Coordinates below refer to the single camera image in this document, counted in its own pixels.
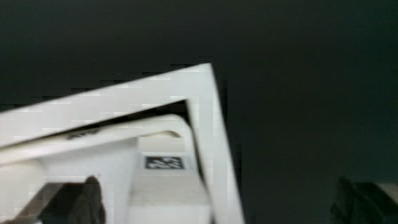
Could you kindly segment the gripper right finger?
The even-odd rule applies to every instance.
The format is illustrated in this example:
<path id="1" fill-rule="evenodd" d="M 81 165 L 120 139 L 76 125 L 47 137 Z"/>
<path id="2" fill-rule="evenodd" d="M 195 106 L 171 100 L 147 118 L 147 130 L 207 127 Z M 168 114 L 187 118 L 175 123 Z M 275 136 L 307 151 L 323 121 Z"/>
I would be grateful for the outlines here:
<path id="1" fill-rule="evenodd" d="M 337 180 L 330 224 L 398 224 L 398 184 Z"/>

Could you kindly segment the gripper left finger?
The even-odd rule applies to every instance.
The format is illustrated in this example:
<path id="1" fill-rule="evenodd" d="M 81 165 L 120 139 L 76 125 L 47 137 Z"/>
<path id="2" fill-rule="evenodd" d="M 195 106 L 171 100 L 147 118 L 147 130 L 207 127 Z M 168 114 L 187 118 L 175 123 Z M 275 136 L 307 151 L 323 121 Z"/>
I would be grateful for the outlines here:
<path id="1" fill-rule="evenodd" d="M 0 224 L 42 224 L 38 216 L 56 196 L 61 186 L 63 186 L 61 183 L 47 183 L 42 186 L 19 213 L 12 218 L 6 218 L 0 222 Z"/>

